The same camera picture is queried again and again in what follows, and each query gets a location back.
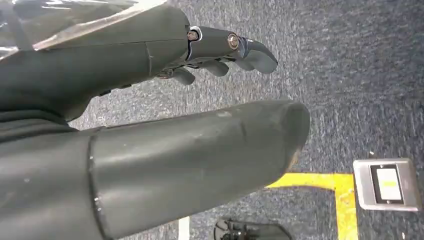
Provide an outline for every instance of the robotic hand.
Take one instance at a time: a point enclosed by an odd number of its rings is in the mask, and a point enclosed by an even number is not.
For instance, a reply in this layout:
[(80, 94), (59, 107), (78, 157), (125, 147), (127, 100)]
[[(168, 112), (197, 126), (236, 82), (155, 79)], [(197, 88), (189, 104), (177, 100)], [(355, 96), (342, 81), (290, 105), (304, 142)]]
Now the robotic hand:
[[(29, 18), (41, 11), (34, 7), (37, 2), (41, 10), (60, 12)], [(64, 1), (51, 9), (42, 0), (20, 0), (13, 8), (18, 17), (3, 6), (4, 42), (16, 47), (0, 58), (0, 72), (7, 76), (0, 81), (0, 110), (43, 109), (70, 121), (93, 97), (113, 89), (154, 77), (191, 84), (195, 77), (184, 67), (217, 76), (228, 72), (226, 62), (266, 74), (276, 69), (277, 60), (263, 44), (231, 31), (191, 26), (180, 9), (154, 4), (161, 2), (142, 1), (122, 10), (114, 1), (83, 7), (84, 2)], [(93, 16), (106, 17), (93, 21)], [(44, 40), (31, 45), (33, 39)]]
[(161, 78), (175, 78), (189, 85), (195, 77), (182, 68), (206, 69), (217, 77), (225, 76), (229, 67), (225, 64), (234, 62), (246, 71), (258, 70), (270, 74), (277, 68), (278, 61), (262, 43), (237, 36), (234, 32), (205, 26), (191, 26), (187, 34), (188, 55), (181, 65), (165, 69), (159, 74)]
[(68, 126), (113, 89), (190, 84), (185, 68), (276, 69), (263, 44), (159, 2), (0, 1), (0, 239), (118, 239), (245, 196), (295, 162), (310, 123), (290, 100)]

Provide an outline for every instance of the black object on floor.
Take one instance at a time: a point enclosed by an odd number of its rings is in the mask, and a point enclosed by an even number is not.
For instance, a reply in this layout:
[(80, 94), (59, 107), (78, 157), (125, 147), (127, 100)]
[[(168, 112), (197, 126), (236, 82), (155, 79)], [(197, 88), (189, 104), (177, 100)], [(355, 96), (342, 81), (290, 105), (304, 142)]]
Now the black object on floor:
[(213, 229), (214, 240), (292, 240), (279, 224), (220, 219)]

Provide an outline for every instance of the yellow line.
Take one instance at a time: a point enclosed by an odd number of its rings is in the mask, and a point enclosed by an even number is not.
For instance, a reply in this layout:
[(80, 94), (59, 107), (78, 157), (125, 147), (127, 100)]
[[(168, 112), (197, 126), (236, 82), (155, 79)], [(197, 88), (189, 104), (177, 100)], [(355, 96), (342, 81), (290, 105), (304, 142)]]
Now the yellow line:
[(354, 176), (352, 174), (286, 173), (267, 188), (309, 186), (334, 191), (338, 240), (358, 240)]

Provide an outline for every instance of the transparent plastic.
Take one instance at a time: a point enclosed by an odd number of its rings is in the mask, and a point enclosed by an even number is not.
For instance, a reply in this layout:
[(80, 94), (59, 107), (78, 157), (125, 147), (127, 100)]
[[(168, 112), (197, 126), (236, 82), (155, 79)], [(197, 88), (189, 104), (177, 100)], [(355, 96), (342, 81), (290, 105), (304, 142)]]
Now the transparent plastic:
[(0, 0), (0, 60), (129, 19), (167, 0)]

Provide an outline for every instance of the bolt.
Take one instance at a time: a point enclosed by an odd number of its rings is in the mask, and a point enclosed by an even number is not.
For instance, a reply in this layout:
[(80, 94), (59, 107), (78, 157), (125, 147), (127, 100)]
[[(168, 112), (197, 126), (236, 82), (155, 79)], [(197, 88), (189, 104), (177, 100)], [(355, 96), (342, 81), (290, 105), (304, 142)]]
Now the bolt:
[(189, 31), (187, 33), (187, 38), (189, 41), (196, 41), (199, 39), (199, 34), (197, 31)]
[(239, 48), (239, 37), (234, 33), (230, 33), (228, 35), (228, 45), (233, 50)]

